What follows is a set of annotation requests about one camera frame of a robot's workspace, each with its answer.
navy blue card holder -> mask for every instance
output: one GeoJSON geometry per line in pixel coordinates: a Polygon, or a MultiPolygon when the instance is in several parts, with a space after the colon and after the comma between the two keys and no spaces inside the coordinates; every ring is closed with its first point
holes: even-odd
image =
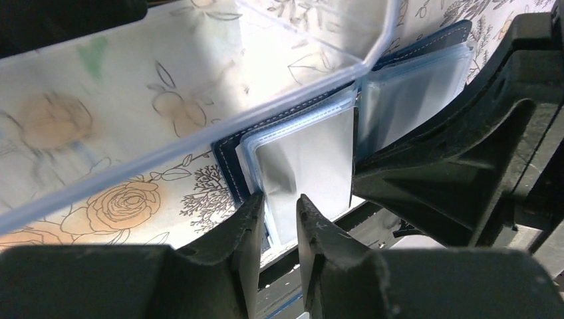
{"type": "MultiPolygon", "coordinates": [[[[417,41],[409,47],[380,58],[372,70],[379,70],[392,63],[401,62],[462,43],[468,38],[471,28],[472,22],[468,20],[462,20],[454,23],[449,27],[443,28],[434,34],[417,41]]],[[[277,114],[276,116],[268,118],[256,125],[222,138],[211,145],[219,168],[225,177],[225,182],[233,195],[235,207],[239,207],[251,195],[236,151],[236,147],[240,145],[243,135],[249,133],[250,131],[258,132],[258,130],[265,130],[272,125],[288,121],[300,114],[303,114],[304,112],[308,112],[316,105],[324,102],[326,99],[331,98],[347,87],[350,87],[351,84],[352,83],[348,83],[344,86],[326,92],[312,100],[295,106],[288,111],[277,114]]]]}
{"type": "Polygon", "coordinates": [[[338,93],[348,87],[351,87],[352,85],[355,84],[351,82],[334,90],[328,91],[285,112],[222,138],[211,145],[217,164],[219,165],[219,168],[223,173],[223,177],[225,178],[225,182],[233,195],[235,207],[239,207],[251,195],[236,151],[236,147],[241,143],[241,138],[250,131],[258,132],[259,130],[266,130],[272,125],[280,124],[284,121],[291,120],[304,112],[308,112],[328,98],[336,96],[338,93]]]}
{"type": "Polygon", "coordinates": [[[422,56],[423,54],[446,49],[465,42],[468,39],[470,30],[472,30],[472,22],[470,20],[461,20],[457,23],[453,23],[432,35],[418,40],[408,47],[381,57],[374,68],[372,68],[372,71],[380,70],[384,66],[392,63],[422,56]]]}

transparent plastic divider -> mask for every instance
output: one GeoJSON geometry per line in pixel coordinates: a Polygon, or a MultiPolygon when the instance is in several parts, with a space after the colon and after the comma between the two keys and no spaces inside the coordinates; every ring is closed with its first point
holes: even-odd
{"type": "Polygon", "coordinates": [[[0,167],[9,172],[0,177],[0,233],[314,98],[374,62],[315,37],[248,4],[178,1],[137,23],[0,60],[0,167]],[[120,164],[88,173],[104,158],[120,164]]]}

leaf drawing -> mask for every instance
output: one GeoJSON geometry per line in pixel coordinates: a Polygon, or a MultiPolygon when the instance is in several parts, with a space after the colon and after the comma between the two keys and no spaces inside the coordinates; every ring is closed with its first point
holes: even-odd
{"type": "Polygon", "coordinates": [[[192,154],[188,154],[188,155],[182,160],[182,166],[188,166],[188,165],[190,165],[191,162],[192,162],[192,154]]]}
{"type": "Polygon", "coordinates": [[[240,13],[227,13],[227,12],[214,12],[214,11],[206,12],[206,14],[208,15],[208,17],[219,21],[233,21],[243,16],[240,13]]]}
{"type": "Polygon", "coordinates": [[[168,73],[168,71],[160,64],[160,62],[155,61],[155,68],[157,70],[157,74],[160,77],[160,80],[169,88],[176,88],[176,84],[172,77],[168,73]]]}
{"type": "Polygon", "coordinates": [[[492,0],[493,3],[497,3],[497,5],[493,7],[493,9],[497,10],[501,8],[501,6],[505,5],[506,3],[512,3],[513,1],[515,0],[492,0]]]}
{"type": "Polygon", "coordinates": [[[147,243],[145,243],[145,245],[162,245],[162,244],[166,243],[166,240],[168,239],[169,234],[170,234],[169,232],[166,232],[166,233],[156,235],[155,237],[149,239],[149,241],[147,243]]]}
{"type": "Polygon", "coordinates": [[[207,151],[198,156],[194,156],[193,154],[188,154],[187,156],[184,157],[182,163],[167,169],[163,173],[152,171],[149,173],[151,179],[148,182],[158,181],[159,179],[163,179],[165,181],[175,181],[177,179],[192,176],[192,173],[183,167],[190,166],[190,164],[193,163],[198,158],[209,158],[211,152],[212,151],[207,151]]]}
{"type": "Polygon", "coordinates": [[[395,38],[382,55],[388,55],[400,46],[400,38],[395,38]]]}
{"type": "Polygon", "coordinates": [[[455,23],[460,19],[472,20],[481,15],[492,0],[457,0],[444,13],[441,27],[455,23]]]}
{"type": "Polygon", "coordinates": [[[425,3],[423,3],[421,8],[419,8],[419,10],[417,10],[417,13],[415,13],[415,17],[420,17],[421,19],[423,19],[427,16],[427,4],[429,4],[429,1],[431,0],[427,0],[425,1],[425,3]]]}
{"type": "Polygon", "coordinates": [[[158,181],[159,179],[161,179],[162,174],[157,173],[156,171],[152,171],[149,173],[149,176],[151,177],[151,181],[158,181]]]}
{"type": "Polygon", "coordinates": [[[196,216],[190,226],[196,227],[195,232],[202,233],[214,228],[219,221],[213,220],[221,212],[220,219],[225,219],[234,210],[233,199],[229,189],[221,178],[219,167],[207,165],[194,172],[196,184],[193,194],[184,196],[181,200],[184,208],[180,211],[183,216],[196,216]]]}
{"type": "Polygon", "coordinates": [[[190,173],[187,169],[177,167],[167,169],[162,174],[162,179],[164,181],[175,181],[177,179],[185,178],[188,176],[192,176],[192,173],[190,173]]]}
{"type": "Polygon", "coordinates": [[[535,5],[537,7],[543,7],[545,8],[548,5],[552,5],[554,3],[554,0],[535,0],[535,5]]]}
{"type": "Polygon", "coordinates": [[[157,91],[157,92],[164,92],[166,91],[166,89],[164,88],[164,86],[160,85],[160,84],[148,84],[147,88],[149,90],[153,90],[153,91],[157,91]]]}
{"type": "Polygon", "coordinates": [[[131,231],[129,229],[123,229],[119,232],[118,236],[114,238],[108,245],[122,245],[129,239],[129,234],[131,231]]]}
{"type": "Polygon", "coordinates": [[[396,25],[396,27],[399,27],[404,24],[408,6],[409,6],[409,0],[402,0],[400,5],[400,16],[398,18],[398,24],[396,25]]]}
{"type": "Polygon", "coordinates": [[[300,70],[308,69],[315,72],[329,73],[335,69],[335,65],[329,61],[325,52],[308,54],[301,57],[288,66],[288,71],[298,84],[303,84],[300,80],[300,70]]]}
{"type": "Polygon", "coordinates": [[[486,62],[488,61],[489,52],[486,49],[486,46],[488,45],[490,38],[492,37],[492,29],[492,25],[486,26],[486,18],[484,16],[481,16],[476,23],[474,30],[470,31],[469,38],[476,42],[476,53],[474,55],[474,58],[472,59],[473,65],[470,67],[468,82],[478,74],[478,72],[486,65],[486,62]]]}
{"type": "Polygon", "coordinates": [[[179,15],[184,15],[186,13],[190,13],[194,10],[196,10],[195,7],[186,6],[186,7],[182,7],[182,8],[179,8],[179,9],[174,9],[173,11],[170,11],[168,14],[173,16],[173,17],[177,17],[179,15]]]}

